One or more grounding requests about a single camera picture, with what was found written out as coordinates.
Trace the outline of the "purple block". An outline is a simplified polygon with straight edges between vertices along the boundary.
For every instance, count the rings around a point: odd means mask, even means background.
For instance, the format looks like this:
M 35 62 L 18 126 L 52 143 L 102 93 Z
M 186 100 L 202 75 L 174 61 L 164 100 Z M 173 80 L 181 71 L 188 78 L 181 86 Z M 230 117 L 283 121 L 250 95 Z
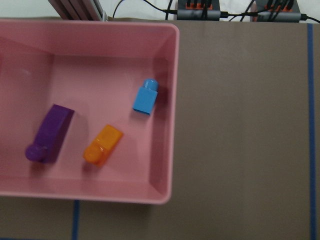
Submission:
M 52 105 L 44 117 L 34 141 L 25 150 L 25 157 L 32 162 L 54 163 L 60 153 L 75 111 Z

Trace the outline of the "aluminium frame post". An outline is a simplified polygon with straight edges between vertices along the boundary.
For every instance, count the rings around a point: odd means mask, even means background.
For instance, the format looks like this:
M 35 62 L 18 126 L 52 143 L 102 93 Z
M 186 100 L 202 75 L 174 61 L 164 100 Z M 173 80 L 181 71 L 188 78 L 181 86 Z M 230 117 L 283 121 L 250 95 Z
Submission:
M 48 0 L 63 20 L 107 22 L 99 0 Z

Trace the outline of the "orange block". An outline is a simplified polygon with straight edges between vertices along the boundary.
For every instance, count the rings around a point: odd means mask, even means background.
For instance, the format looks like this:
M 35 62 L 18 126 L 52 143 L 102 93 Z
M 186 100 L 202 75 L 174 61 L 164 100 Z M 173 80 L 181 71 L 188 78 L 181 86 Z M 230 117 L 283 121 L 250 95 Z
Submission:
M 107 124 L 83 152 L 84 160 L 101 167 L 123 137 L 123 132 Z

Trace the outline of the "small blue block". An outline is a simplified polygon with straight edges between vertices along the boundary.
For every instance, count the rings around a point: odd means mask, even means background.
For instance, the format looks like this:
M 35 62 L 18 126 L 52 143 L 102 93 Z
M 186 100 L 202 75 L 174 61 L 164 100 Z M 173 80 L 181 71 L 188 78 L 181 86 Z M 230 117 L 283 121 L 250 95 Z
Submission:
M 137 91 L 132 109 L 150 116 L 158 96 L 158 88 L 159 83 L 155 79 L 145 79 Z

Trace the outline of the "orange grey usb hub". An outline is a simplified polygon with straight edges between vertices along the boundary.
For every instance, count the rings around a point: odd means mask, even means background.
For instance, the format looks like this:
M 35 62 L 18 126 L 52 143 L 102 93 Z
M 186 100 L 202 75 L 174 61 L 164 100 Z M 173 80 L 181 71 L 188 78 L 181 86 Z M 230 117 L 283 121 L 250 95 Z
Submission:
M 219 0 L 178 0 L 177 20 L 218 21 L 221 17 Z
M 250 10 L 257 13 L 250 18 L 251 22 L 298 23 L 301 20 L 296 0 L 255 0 Z

